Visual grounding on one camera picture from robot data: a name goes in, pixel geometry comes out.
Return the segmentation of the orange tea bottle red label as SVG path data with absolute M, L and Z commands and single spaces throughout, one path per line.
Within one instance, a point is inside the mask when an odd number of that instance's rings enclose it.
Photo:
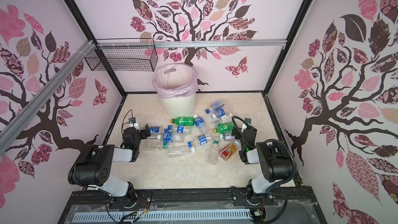
M 240 147 L 240 143 L 238 141 L 230 142 L 227 146 L 225 146 L 220 151 L 220 157 L 227 161 L 232 155 L 234 155 Z

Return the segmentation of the small bottle blue label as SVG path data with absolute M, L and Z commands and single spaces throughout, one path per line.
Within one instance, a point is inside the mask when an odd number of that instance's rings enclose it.
M 151 135 L 155 135 L 155 134 L 160 134 L 161 133 L 161 127 L 159 126 L 151 126 L 149 127 L 149 132 Z

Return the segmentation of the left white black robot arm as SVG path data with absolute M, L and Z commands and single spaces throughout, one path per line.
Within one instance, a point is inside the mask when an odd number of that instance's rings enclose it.
M 90 187 L 103 191 L 115 198 L 127 198 L 134 201 L 137 198 L 132 183 L 123 181 L 112 174 L 113 163 L 135 162 L 140 154 L 140 144 L 150 137 L 148 125 L 139 130 L 129 127 L 122 132 L 122 146 L 91 145 L 76 159 L 68 173 L 71 185 Z

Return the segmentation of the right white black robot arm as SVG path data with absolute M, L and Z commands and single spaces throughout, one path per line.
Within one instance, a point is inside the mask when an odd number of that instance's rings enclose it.
M 260 165 L 261 173 L 248 183 L 254 194 L 267 194 L 296 176 L 297 164 L 284 142 L 269 139 L 256 143 L 257 129 L 253 127 L 234 127 L 233 134 L 240 141 L 241 161 L 244 164 Z

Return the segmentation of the clear bottle green cap small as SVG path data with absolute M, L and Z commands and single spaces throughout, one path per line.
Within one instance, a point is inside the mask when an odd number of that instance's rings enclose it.
M 164 150 L 164 149 L 170 149 L 172 148 L 172 143 L 171 142 L 163 142 L 161 140 L 149 140 L 145 144 L 146 150 Z

